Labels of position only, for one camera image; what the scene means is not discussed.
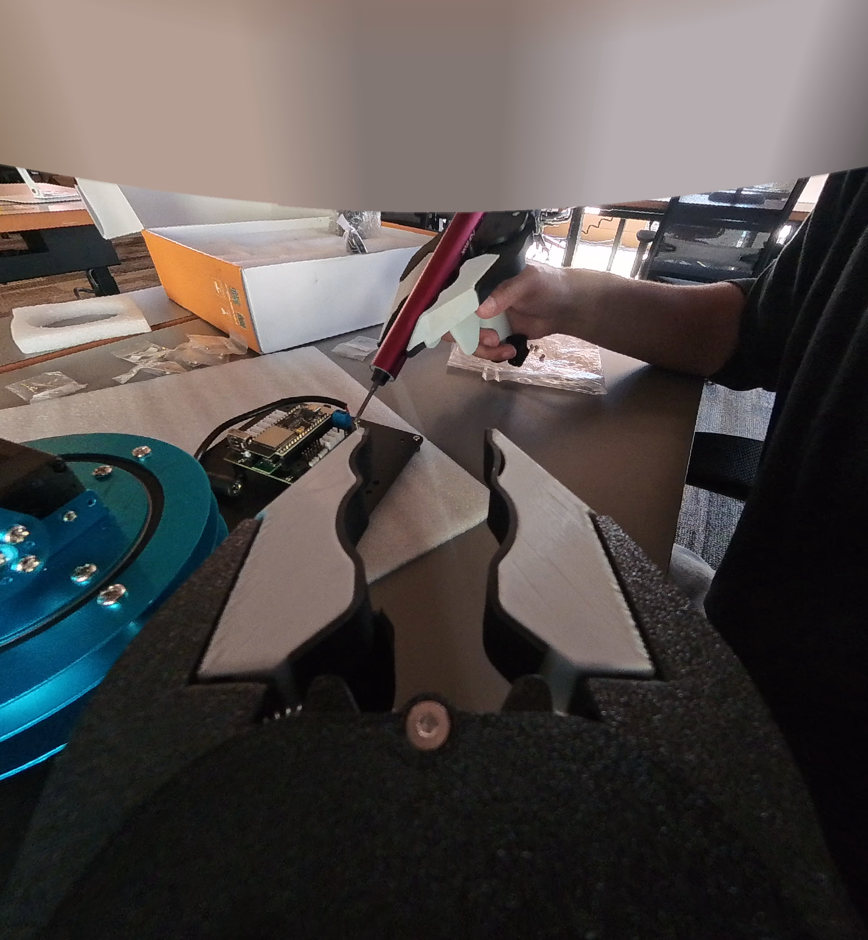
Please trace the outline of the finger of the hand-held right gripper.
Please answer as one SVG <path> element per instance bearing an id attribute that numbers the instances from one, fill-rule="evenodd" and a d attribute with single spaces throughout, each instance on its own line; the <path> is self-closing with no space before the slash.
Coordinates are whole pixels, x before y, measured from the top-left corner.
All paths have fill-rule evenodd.
<path id="1" fill-rule="evenodd" d="M 423 273 L 425 266 L 428 264 L 429 256 L 436 250 L 437 246 L 440 244 L 440 241 L 441 239 L 430 239 L 425 245 L 421 246 L 408 261 L 402 275 L 400 276 L 395 297 L 393 299 L 392 308 L 389 314 L 389 325 L 394 319 L 396 319 L 398 312 L 404 303 L 404 300 L 408 297 L 411 290 L 414 288 L 415 284 Z"/>
<path id="2" fill-rule="evenodd" d="M 456 281 L 424 312 L 413 331 L 413 347 L 434 348 L 443 335 L 450 334 L 462 349 L 476 349 L 480 339 L 480 319 L 476 284 L 498 259 L 497 254 L 484 254 L 464 262 Z"/>

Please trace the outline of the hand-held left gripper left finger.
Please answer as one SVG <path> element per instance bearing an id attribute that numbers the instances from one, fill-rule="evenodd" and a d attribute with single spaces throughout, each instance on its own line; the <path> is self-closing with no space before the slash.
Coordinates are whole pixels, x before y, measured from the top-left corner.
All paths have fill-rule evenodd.
<path id="1" fill-rule="evenodd" d="M 263 683 L 271 711 L 288 713 L 334 676 L 359 710 L 392 710 L 393 626 L 372 607 L 357 552 L 370 470 L 369 432 L 358 429 L 260 514 L 198 683 Z"/>

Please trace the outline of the red electric screwdriver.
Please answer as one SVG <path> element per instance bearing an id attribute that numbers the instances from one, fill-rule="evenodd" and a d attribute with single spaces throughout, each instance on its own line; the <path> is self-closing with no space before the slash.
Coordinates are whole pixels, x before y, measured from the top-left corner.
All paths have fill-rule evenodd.
<path id="1" fill-rule="evenodd" d="M 373 361 L 373 383 L 355 413 L 355 419 L 361 417 L 372 396 L 382 385 L 397 378 L 408 359 L 408 342 L 418 320 L 459 268 L 469 241 L 485 215 L 482 211 L 459 212 L 452 218 L 378 349 Z"/>

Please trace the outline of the green circuit board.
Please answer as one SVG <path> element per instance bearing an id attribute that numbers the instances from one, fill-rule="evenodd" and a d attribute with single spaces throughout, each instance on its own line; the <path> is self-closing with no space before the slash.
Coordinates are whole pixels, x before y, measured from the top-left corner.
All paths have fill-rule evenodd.
<path id="1" fill-rule="evenodd" d="M 346 406 L 304 400 L 278 406 L 253 425 L 230 429 L 223 457 L 241 473 L 290 485 L 355 429 Z"/>

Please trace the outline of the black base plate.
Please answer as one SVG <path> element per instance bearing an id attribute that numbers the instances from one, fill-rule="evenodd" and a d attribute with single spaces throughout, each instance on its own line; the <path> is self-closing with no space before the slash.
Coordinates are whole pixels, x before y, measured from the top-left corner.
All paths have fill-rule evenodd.
<path id="1" fill-rule="evenodd" d="M 232 428 L 253 425 L 262 417 L 275 412 L 278 406 L 290 405 L 304 400 L 316 400 L 346 406 L 342 401 L 327 398 L 301 396 L 280 399 L 227 420 L 216 429 L 213 429 L 197 448 L 194 456 L 205 468 L 206 476 L 216 495 L 219 510 L 229 530 L 235 528 L 240 522 L 252 518 L 259 511 L 263 511 L 274 498 L 286 491 L 296 481 L 290 485 L 280 484 L 267 477 L 241 473 L 233 465 L 225 462 L 223 457 L 224 441 L 228 431 Z M 357 429 L 355 430 L 366 429 L 369 433 L 367 449 L 360 457 L 364 478 L 361 490 L 365 499 L 366 511 L 372 512 L 389 487 L 393 485 L 396 478 L 404 470 L 406 464 L 420 449 L 423 440 L 410 430 L 393 429 L 363 419 L 355 421 L 357 422 Z"/>

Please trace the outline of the person's right forearm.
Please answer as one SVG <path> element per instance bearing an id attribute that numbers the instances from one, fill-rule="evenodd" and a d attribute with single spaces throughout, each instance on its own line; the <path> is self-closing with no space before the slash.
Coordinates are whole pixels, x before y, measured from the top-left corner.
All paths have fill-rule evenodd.
<path id="1" fill-rule="evenodd" d="M 559 270 L 557 332 L 660 368 L 708 378 L 736 345 L 746 297 L 731 283 L 673 286 Z"/>

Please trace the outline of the grey desk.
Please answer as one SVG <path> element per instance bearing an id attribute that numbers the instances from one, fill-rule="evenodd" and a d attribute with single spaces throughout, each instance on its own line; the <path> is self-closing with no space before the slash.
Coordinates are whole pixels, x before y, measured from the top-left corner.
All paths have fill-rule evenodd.
<path id="1" fill-rule="evenodd" d="M 327 355 L 336 342 L 314 348 Z M 0 320 L 0 409 L 46 402 L 27 403 L 5 386 L 47 371 L 87 384 L 78 393 L 117 386 L 112 378 L 124 363 L 113 350 L 100 346 L 30 367 L 19 361 Z M 364 364 L 328 357 L 361 386 L 367 382 Z M 498 429 L 591 509 L 616 521 L 661 570 L 667 567 L 699 380 L 604 350 L 607 392 L 585 395 L 486 382 L 475 372 L 449 370 L 447 358 L 441 345 L 412 359 L 373 400 L 370 419 L 388 420 L 386 408 L 392 409 L 482 484 L 485 430 Z M 372 585 L 374 605 L 394 627 L 398 705 L 433 692 L 463 711 L 495 711 L 505 698 L 508 683 L 482 645 L 487 566 L 497 547 L 487 524 L 478 523 Z"/>

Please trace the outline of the person's right hand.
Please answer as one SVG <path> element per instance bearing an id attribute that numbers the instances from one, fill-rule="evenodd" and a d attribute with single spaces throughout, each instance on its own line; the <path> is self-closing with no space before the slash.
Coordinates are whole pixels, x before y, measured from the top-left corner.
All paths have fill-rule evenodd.
<path id="1" fill-rule="evenodd" d="M 554 332 L 562 273 L 545 264 L 528 264 L 494 288 L 476 310 L 482 324 L 473 355 L 520 365 L 530 340 Z"/>

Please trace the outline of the crumpled clear plastic bag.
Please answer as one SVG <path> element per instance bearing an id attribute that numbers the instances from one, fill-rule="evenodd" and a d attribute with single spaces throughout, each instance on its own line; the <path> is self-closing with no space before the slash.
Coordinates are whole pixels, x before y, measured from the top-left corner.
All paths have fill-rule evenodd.
<path id="1" fill-rule="evenodd" d="M 340 211 L 330 229 L 344 238 L 348 253 L 365 255 L 369 253 L 368 241 L 381 232 L 381 212 Z"/>

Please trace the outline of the orange and white cardboard box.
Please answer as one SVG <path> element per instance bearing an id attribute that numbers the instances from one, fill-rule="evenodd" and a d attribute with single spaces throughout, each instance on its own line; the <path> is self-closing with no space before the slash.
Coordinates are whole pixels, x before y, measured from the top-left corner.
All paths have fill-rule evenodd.
<path id="1" fill-rule="evenodd" d="M 348 252 L 331 210 L 76 179 L 102 235 L 140 232 L 169 299 L 272 353 L 384 323 L 429 232 L 381 227 Z"/>

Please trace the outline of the large clear plastic bag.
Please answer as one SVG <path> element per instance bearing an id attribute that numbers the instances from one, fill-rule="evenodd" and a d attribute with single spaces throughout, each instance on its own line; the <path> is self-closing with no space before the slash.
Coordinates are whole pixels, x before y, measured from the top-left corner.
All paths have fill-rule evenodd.
<path id="1" fill-rule="evenodd" d="M 485 381 L 517 382 L 586 395 L 607 391 L 600 348 L 568 335 L 531 340 L 521 366 L 492 363 L 462 352 L 453 344 L 448 368 L 479 374 Z"/>

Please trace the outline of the black mesh office chair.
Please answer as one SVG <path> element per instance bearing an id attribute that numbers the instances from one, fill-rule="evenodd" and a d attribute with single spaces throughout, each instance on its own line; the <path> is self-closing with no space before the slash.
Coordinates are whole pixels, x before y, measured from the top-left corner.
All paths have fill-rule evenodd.
<path id="1" fill-rule="evenodd" d="M 758 276 L 780 253 L 780 231 L 807 179 L 670 200 L 639 277 L 716 283 Z"/>

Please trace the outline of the white foam sheet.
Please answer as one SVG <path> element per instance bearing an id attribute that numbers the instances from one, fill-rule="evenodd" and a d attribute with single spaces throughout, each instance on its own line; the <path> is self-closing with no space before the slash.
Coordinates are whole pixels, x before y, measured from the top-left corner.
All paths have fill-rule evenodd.
<path id="1" fill-rule="evenodd" d="M 193 452 L 216 425 L 254 406 L 305 395 L 356 407 L 365 393 L 332 359 L 306 347 L 0 410 L 0 437 L 26 442 L 114 431 Z M 487 487 L 433 443 L 423 443 L 373 510 L 359 542 L 367 580 L 472 529 L 487 511 Z"/>

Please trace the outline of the person's dark shirt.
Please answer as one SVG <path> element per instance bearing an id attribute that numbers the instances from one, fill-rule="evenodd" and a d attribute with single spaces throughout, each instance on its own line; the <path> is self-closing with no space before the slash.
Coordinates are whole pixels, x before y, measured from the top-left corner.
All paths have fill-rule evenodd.
<path id="1" fill-rule="evenodd" d="M 776 400 L 707 615 L 766 699 L 868 923 L 868 167 L 828 178 L 746 292 L 712 379 Z"/>

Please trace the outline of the wooden table with black legs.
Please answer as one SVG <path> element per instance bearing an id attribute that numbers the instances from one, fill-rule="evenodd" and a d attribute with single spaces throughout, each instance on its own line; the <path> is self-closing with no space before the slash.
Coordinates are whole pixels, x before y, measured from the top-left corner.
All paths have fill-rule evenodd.
<path id="1" fill-rule="evenodd" d="M 0 284 L 84 273 L 96 296 L 119 293 L 109 268 L 120 260 L 82 203 L 0 202 L 0 233 L 13 232 L 23 237 L 27 249 L 0 254 Z"/>

